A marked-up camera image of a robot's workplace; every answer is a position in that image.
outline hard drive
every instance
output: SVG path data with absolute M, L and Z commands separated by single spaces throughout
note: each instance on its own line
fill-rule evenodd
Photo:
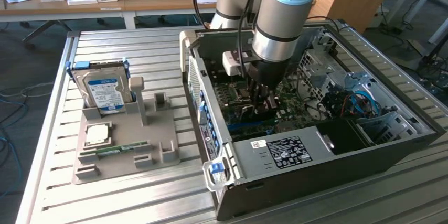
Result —
M 72 68 L 68 62 L 65 67 L 76 82 L 85 108 L 97 107 L 103 115 L 124 112 L 124 104 L 133 101 L 128 83 L 128 61 L 81 61 Z

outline motherboard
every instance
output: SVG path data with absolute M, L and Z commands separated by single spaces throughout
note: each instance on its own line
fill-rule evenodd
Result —
M 247 81 L 215 82 L 219 106 L 233 141 L 301 129 L 316 120 L 288 80 L 271 94 L 276 108 L 263 114 L 253 112 L 255 104 L 247 87 Z

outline robotic arm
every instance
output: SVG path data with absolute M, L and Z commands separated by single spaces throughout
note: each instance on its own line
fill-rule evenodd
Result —
M 219 0 L 216 15 L 239 19 L 243 10 L 221 4 L 235 1 Z M 273 90 L 281 82 L 311 7 L 312 0 L 261 0 L 251 52 L 259 60 L 248 67 L 255 86 L 263 85 Z

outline wooden desk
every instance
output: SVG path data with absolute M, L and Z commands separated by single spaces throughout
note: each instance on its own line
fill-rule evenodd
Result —
M 215 6 L 215 4 L 200 5 L 201 13 L 213 13 Z M 0 22 L 123 17 L 125 28 L 135 29 L 136 16 L 193 13 L 192 0 L 119 0 L 72 6 L 67 1 L 29 0 L 19 3 L 4 1 L 4 9 L 0 8 Z

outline metal slotted table surface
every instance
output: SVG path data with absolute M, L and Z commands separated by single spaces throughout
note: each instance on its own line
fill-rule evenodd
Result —
M 180 79 L 179 33 L 193 28 L 89 31 L 67 39 L 17 223 L 216 223 Z M 412 79 L 355 31 L 344 29 L 341 34 L 448 127 L 440 102 L 416 88 Z M 131 75 L 145 80 L 144 96 L 164 91 L 172 98 L 181 163 L 72 185 L 83 101 L 64 63 L 121 57 L 129 60 Z M 348 66 L 355 65 L 343 54 L 339 57 Z M 448 219 L 447 169 L 445 135 L 385 173 L 223 223 L 437 223 Z

